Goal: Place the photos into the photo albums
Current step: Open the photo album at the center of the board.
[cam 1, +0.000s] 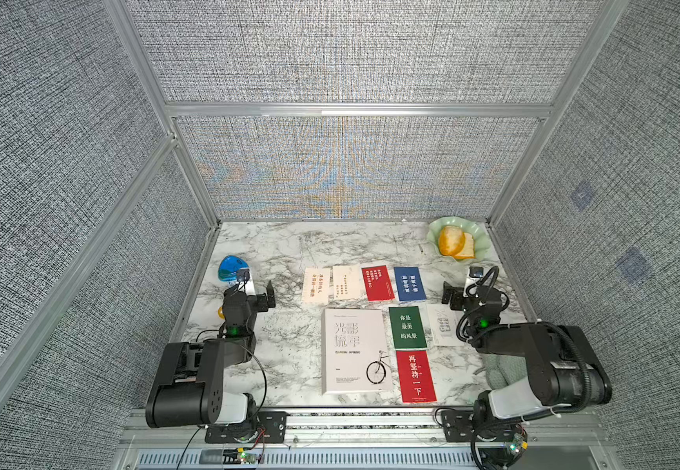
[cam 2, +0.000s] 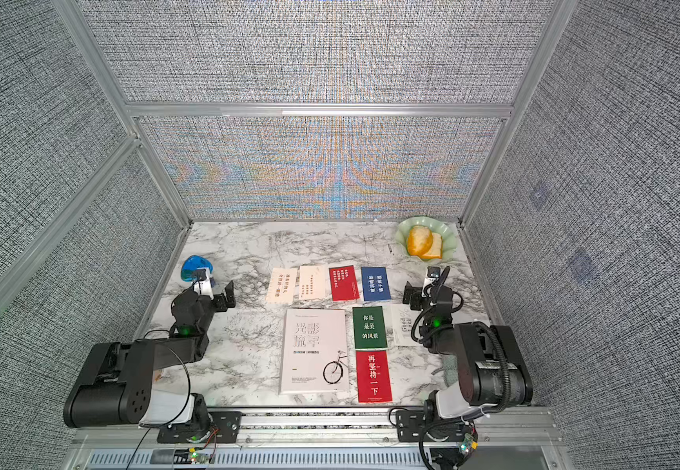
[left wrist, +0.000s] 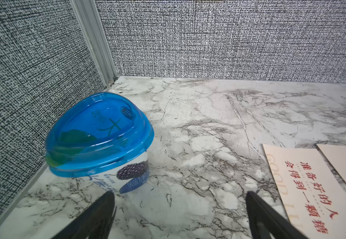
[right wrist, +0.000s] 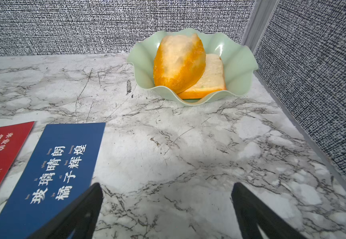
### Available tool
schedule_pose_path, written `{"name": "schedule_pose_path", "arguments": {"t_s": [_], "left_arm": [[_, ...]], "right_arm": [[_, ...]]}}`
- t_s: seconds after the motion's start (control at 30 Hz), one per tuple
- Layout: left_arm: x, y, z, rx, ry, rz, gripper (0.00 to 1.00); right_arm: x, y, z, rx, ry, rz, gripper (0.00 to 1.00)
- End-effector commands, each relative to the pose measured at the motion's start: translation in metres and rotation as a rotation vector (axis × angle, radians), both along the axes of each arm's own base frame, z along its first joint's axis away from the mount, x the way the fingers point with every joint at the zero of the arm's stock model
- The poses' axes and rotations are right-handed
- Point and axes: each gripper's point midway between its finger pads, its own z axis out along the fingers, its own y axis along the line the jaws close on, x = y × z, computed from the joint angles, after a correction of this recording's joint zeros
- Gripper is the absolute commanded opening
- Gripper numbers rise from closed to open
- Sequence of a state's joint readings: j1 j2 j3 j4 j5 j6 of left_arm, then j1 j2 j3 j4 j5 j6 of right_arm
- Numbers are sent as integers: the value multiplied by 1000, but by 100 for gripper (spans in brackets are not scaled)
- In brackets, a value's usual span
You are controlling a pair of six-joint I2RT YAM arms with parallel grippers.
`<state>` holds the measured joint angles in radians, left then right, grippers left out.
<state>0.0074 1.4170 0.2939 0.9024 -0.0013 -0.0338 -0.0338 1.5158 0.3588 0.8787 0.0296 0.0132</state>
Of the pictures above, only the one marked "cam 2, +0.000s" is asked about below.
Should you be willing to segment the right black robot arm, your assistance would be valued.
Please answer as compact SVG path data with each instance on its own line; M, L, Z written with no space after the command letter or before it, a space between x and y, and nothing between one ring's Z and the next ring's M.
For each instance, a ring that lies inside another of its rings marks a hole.
M462 304L458 296L440 282L425 287L406 284L403 303L418 312L412 341L436 356L455 359L455 382L435 391L421 411L399 410L399 438L436 442L451 441L464 433L467 417L500 412L508 407L529 405L533 384L511 328L482 321L456 323L453 316Z

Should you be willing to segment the white photo album book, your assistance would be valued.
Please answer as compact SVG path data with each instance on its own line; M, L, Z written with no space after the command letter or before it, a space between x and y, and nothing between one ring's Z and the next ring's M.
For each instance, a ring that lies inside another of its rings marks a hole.
M346 313L341 309L288 309L285 315L280 393L349 390Z

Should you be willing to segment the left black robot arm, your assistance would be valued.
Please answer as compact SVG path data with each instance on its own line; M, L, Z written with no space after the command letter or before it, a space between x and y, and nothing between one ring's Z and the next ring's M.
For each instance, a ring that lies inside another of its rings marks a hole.
M63 406L69 428L138 424L159 431L160 444L200 443L216 426L200 394L187 391L181 403L153 393L156 371L199 362L210 344L208 330L217 313L236 307L235 286L206 294L201 281L171 303L174 323L163 339L93 346Z

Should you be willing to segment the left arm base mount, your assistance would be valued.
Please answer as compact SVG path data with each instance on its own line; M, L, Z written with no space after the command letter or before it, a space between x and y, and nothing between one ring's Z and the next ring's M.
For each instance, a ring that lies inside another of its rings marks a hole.
M241 418L242 413L238 411L195 412L185 423L161 428L157 443L200 447L212 443L234 444L240 432Z

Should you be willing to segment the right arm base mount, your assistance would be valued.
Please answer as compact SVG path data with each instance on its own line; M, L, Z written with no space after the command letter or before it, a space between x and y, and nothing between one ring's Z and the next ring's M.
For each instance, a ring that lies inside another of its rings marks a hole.
M388 420L402 443L457 444L466 454L478 447L478 432L472 421L457 418L447 423L446 419L436 418L423 409L407 407L393 407L388 412Z

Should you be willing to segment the beige card red text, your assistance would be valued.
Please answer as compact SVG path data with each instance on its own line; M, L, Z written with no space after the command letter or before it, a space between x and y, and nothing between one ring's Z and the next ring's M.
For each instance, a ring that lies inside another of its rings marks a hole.
M265 301L268 304L292 305L297 276L296 268L273 268Z

